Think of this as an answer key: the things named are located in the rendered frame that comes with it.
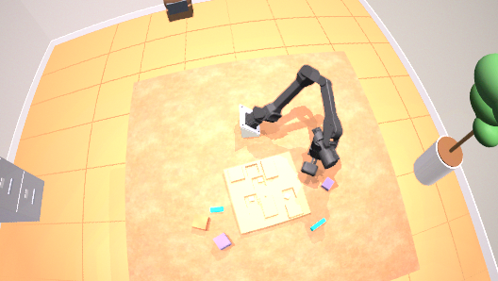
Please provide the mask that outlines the orange block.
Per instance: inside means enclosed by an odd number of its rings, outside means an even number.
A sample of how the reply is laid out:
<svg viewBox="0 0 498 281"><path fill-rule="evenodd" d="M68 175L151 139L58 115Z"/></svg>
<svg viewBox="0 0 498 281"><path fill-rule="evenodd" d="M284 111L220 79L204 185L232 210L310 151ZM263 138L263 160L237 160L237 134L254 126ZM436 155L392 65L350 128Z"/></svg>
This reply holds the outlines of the orange block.
<svg viewBox="0 0 498 281"><path fill-rule="evenodd" d="M209 217L200 216L194 213L192 227L208 231Z"/></svg>

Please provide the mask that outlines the cyan rectangular block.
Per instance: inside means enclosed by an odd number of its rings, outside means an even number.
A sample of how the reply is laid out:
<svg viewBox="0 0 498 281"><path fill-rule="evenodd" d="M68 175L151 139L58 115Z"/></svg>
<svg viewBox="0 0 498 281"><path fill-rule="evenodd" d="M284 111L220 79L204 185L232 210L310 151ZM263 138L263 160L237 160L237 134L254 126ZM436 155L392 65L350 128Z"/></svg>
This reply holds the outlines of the cyan rectangular block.
<svg viewBox="0 0 498 281"><path fill-rule="evenodd" d="M210 207L210 213L224 211L224 207Z"/></svg>

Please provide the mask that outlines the light purple cube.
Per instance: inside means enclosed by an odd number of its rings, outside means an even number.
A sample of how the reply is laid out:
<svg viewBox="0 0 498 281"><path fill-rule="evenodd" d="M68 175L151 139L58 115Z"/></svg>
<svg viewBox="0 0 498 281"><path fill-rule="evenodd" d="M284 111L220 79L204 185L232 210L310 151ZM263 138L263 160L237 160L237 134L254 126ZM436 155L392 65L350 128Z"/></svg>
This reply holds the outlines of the light purple cube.
<svg viewBox="0 0 498 281"><path fill-rule="evenodd" d="M220 250L224 250L226 247L230 246L232 243L225 233L222 233L216 238L213 238Z"/></svg>

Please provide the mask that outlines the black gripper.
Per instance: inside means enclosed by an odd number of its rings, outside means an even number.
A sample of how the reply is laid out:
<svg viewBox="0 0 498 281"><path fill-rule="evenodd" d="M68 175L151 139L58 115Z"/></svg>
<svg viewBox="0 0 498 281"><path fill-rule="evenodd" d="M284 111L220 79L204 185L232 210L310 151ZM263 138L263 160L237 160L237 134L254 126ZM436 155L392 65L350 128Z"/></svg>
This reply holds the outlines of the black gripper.
<svg viewBox="0 0 498 281"><path fill-rule="evenodd" d="M311 160L311 162L304 161L300 171L303 174L315 176L316 173L317 173L317 171L318 171L318 168L319 168L316 165L317 160L318 160L317 158L319 157L319 152L315 152L313 150L312 146L310 145L310 148L309 148L309 151L308 151L307 155L311 155L312 156L312 160ZM314 158L315 158L315 160L314 160ZM313 160L314 160L314 162L313 162Z"/></svg>

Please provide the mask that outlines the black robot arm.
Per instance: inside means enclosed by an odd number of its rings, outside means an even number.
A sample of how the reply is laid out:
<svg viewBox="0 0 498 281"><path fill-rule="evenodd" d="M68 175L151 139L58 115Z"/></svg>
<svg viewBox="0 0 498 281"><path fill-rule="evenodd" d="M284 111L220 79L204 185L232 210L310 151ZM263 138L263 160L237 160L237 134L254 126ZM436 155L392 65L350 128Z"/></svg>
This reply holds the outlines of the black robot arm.
<svg viewBox="0 0 498 281"><path fill-rule="evenodd" d="M315 152L319 152L319 159L325 169L335 166L340 160L336 148L342 136L342 124L337 115L332 82L320 75L320 72L312 66L305 64L297 72L295 80L288 85L273 103L263 107L254 106L253 111L245 112L245 124L257 129L257 126L265 122L275 123L282 117L281 110L305 87L314 83L320 85L322 101L324 106L323 130L320 127L312 128L314 138L311 146ZM333 139L330 140L330 139Z"/></svg>

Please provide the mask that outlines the purple block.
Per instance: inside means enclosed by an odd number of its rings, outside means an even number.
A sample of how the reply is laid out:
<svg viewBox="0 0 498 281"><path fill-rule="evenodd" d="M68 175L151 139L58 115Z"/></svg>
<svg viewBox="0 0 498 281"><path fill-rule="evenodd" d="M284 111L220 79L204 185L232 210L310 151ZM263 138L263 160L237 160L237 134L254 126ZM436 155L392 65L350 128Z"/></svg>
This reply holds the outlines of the purple block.
<svg viewBox="0 0 498 281"><path fill-rule="evenodd" d="M331 178L327 177L325 181L322 183L321 188L329 191L330 187L335 183Z"/></svg>

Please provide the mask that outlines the teal block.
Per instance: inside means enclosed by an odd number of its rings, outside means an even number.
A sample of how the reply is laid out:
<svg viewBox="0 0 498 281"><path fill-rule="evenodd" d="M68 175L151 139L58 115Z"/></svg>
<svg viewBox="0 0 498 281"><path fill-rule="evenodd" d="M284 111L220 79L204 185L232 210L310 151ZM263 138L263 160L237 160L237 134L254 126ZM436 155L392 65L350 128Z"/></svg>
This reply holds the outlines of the teal block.
<svg viewBox="0 0 498 281"><path fill-rule="evenodd" d="M325 222L325 218L321 219L321 221L320 221L320 222L317 222L317 223L315 223L314 225L312 225L312 227L310 228L311 232L312 232L313 230L315 230L318 226L322 225L324 222Z"/></svg>

